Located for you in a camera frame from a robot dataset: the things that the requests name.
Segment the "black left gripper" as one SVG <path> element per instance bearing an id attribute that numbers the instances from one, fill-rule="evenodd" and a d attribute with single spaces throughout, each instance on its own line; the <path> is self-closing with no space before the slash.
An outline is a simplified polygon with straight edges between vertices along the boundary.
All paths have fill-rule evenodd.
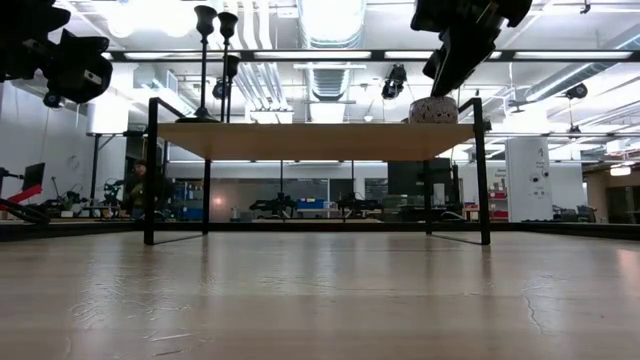
<path id="1" fill-rule="evenodd" d="M 48 92 L 62 99 L 87 103 L 110 86 L 113 66 L 103 54 L 110 41 L 102 36 L 76 36 L 64 29 L 43 74 Z"/>

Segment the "red and black equipment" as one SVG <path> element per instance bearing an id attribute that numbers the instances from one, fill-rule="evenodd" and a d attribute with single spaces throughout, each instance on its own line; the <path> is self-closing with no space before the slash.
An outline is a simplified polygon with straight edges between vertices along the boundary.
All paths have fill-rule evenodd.
<path id="1" fill-rule="evenodd" d="M 6 168 L 0 167 L 0 193 L 5 178 L 16 178 L 22 180 L 23 184 L 17 194 L 7 199 L 8 202 L 19 205 L 21 202 L 41 194 L 43 191 L 45 166 L 45 163 L 27 166 L 22 174 L 14 174 Z"/>

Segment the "red shelf boxes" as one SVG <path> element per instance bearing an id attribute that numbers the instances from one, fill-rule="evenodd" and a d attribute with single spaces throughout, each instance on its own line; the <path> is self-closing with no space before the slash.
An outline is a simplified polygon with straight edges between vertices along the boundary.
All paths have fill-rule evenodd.
<path id="1" fill-rule="evenodd" d="M 489 220 L 491 222 L 507 222 L 509 220 L 508 213 L 508 194 L 505 190 L 488 192 L 489 200 Z M 479 204 L 475 202 L 465 202 L 463 214 L 467 221 L 479 220 Z"/>

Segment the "wooden shelf riser black legs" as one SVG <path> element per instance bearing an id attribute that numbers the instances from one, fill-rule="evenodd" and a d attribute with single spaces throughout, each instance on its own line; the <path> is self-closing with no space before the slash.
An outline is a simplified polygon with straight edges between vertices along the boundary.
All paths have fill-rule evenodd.
<path id="1" fill-rule="evenodd" d="M 474 139 L 479 190 L 481 246 L 491 244 L 485 150 L 485 123 L 480 114 L 471 125 L 418 124 L 229 124 L 187 118 L 159 97 L 148 101 L 144 243 L 155 243 L 151 186 L 156 174 L 157 140 L 180 146 L 204 159 L 203 214 L 200 231 L 210 230 L 211 162 L 217 161 L 421 161 Z"/>

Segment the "black metal candlestick holder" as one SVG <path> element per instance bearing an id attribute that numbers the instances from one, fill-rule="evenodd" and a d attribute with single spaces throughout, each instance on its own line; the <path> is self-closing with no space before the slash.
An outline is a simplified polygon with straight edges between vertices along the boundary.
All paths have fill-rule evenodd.
<path id="1" fill-rule="evenodd" d="M 193 115 L 177 119 L 177 123 L 216 123 L 217 120 L 210 114 L 206 106 L 206 72 L 208 37 L 214 32 L 213 21 L 217 17 L 217 11 L 207 5 L 198 5 L 194 8 L 197 16 L 196 30 L 201 36 L 201 60 L 200 60 L 200 106 Z"/>
<path id="2" fill-rule="evenodd" d="M 225 105 L 225 122 L 230 122 L 231 116 L 231 99 L 232 99 L 232 87 L 234 77 L 238 74 L 238 67 L 241 59 L 238 56 L 227 56 L 227 70 L 226 70 L 226 105 Z"/>
<path id="3" fill-rule="evenodd" d="M 223 77 L 222 79 L 226 79 L 226 70 L 227 70 L 227 56 L 231 55 L 229 52 L 230 48 L 230 40 L 235 35 L 236 25 L 238 23 L 238 17 L 230 12 L 222 12 L 218 14 L 218 19 L 220 21 L 220 34 L 223 37 Z M 225 105 L 226 98 L 221 100 L 221 121 L 225 122 Z"/>

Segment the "black background cabinet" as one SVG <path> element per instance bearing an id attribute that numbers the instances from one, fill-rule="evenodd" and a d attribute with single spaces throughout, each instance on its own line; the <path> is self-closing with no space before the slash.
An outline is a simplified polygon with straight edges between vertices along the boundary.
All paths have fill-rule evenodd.
<path id="1" fill-rule="evenodd" d="M 431 219 L 442 221 L 444 213 L 457 210 L 455 190 L 451 174 L 451 161 L 436 158 L 428 162 L 431 185 Z M 401 222 L 425 220 L 424 163 L 389 162 L 387 166 L 387 197 L 395 200 Z"/>

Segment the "white panel on stand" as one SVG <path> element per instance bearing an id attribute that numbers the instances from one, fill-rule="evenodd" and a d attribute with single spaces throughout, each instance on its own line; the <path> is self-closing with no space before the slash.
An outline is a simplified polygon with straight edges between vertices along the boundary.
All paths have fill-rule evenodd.
<path id="1" fill-rule="evenodd" d="M 128 128 L 129 109 L 116 103 L 90 103 L 87 108 L 88 134 L 118 134 Z"/>

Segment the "white column cabinet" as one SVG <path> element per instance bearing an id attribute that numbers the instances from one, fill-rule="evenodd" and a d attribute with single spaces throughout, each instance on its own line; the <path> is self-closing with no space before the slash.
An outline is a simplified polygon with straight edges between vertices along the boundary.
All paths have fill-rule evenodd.
<path id="1" fill-rule="evenodd" d="M 516 137 L 506 143 L 510 222 L 553 218 L 548 140 Z"/>

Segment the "person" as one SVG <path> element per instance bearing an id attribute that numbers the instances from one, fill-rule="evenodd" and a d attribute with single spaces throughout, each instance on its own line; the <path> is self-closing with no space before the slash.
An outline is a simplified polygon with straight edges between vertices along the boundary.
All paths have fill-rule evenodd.
<path id="1" fill-rule="evenodd" d="M 147 175 L 147 163 L 145 160 L 139 159 L 134 163 L 133 172 L 122 180 L 125 190 L 123 207 L 133 219 L 139 219 L 145 214 L 145 183 Z M 155 182 L 152 186 L 155 211 L 163 212 L 166 209 L 173 191 L 172 182 L 161 173 L 156 173 Z"/>

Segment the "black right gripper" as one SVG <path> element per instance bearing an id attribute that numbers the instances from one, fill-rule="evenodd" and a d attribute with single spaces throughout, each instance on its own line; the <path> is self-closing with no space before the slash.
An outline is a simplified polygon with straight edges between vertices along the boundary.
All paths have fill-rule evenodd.
<path id="1" fill-rule="evenodd" d="M 459 88 L 493 52 L 488 33 L 515 28 L 526 17 L 533 0 L 415 0 L 410 27 L 414 31 L 441 33 L 442 46 L 423 68 L 433 80 L 431 96 L 444 97 Z M 470 25 L 483 31 L 449 29 Z"/>

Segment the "black aluminium rig frame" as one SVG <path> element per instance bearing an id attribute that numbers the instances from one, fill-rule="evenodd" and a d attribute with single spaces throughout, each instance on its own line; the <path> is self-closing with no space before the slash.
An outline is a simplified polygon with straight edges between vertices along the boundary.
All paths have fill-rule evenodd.
<path id="1" fill-rule="evenodd" d="M 347 63 L 347 62 L 416 62 L 426 61 L 426 55 L 431 55 L 432 51 L 426 50 L 337 50 L 337 49 L 292 49 L 292 50 L 232 50 L 238 54 L 241 62 L 294 62 L 294 63 Z M 640 50 L 615 49 L 615 50 L 494 50 L 485 62 L 550 62 L 550 63 L 585 63 L 589 66 L 595 63 L 619 64 L 619 63 L 640 63 Z M 482 103 L 479 97 L 473 97 L 464 103 L 459 109 L 464 111 L 473 107 L 475 117 L 482 113 Z M 425 223 L 421 225 L 409 223 L 333 223 L 319 225 L 312 223 L 291 223 L 286 225 L 286 221 L 281 223 L 250 223 L 241 225 L 240 223 L 213 223 L 210 221 L 209 232 L 417 232 L 424 231 L 427 235 L 432 232 L 457 232 L 457 231 L 478 231 L 479 223 L 471 224 L 433 224 L 431 221 L 431 210 L 426 204 L 425 194 Z M 18 241 L 36 238 L 54 238 L 61 236 L 95 235 L 102 233 L 116 233 L 129 231 L 143 231 L 144 220 L 132 221 L 89 221 L 89 222 L 54 222 L 53 224 L 27 224 L 19 222 L 0 223 L 0 242 Z M 558 225 L 559 230 L 567 230 L 566 234 L 581 235 L 579 228 L 587 225 Z M 558 227 L 552 222 L 525 222 L 520 224 L 505 225 L 494 228 L 490 222 L 490 230 L 497 231 L 531 231 L 557 230 Z M 155 222 L 155 232 L 159 231 L 200 231 L 201 223 L 196 222 Z M 455 237 L 438 236 L 455 241 L 468 242 L 479 245 L 478 242 L 463 240 Z M 168 243 L 172 241 L 186 240 L 189 237 L 174 240 L 155 241 L 153 245 Z"/>

